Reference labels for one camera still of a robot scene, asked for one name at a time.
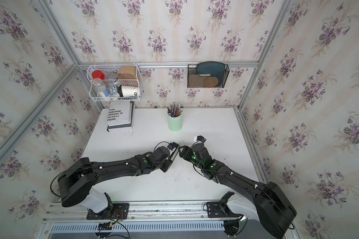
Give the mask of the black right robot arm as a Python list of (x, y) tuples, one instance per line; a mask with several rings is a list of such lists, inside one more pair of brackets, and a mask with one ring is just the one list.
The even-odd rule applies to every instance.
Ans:
[(281, 239), (287, 230), (295, 229), (297, 212), (276, 183), (257, 182), (233, 171), (213, 159), (203, 143), (179, 147), (179, 156), (199, 168), (206, 179), (229, 187), (253, 203), (259, 222), (275, 238)]

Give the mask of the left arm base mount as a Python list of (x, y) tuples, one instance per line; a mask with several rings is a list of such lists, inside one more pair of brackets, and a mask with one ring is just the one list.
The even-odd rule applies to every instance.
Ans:
[(127, 219), (130, 204), (129, 203), (113, 203), (110, 196), (105, 193), (108, 206), (99, 213), (88, 210), (86, 220), (125, 220)]

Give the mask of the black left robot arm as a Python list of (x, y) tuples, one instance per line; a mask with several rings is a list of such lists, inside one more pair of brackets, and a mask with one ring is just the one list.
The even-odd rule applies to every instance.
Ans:
[(120, 177), (148, 175), (158, 169), (165, 173), (178, 149), (179, 145), (172, 142), (125, 160), (95, 162), (83, 157), (55, 178), (61, 205), (65, 208), (80, 205), (101, 218), (110, 219), (116, 211), (111, 197), (93, 186)]

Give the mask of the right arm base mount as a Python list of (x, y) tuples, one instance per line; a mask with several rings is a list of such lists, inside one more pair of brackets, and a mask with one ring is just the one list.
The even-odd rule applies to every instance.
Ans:
[(234, 194), (229, 191), (218, 202), (206, 202), (202, 209), (207, 213), (208, 218), (242, 218), (242, 214), (233, 213), (227, 205)]

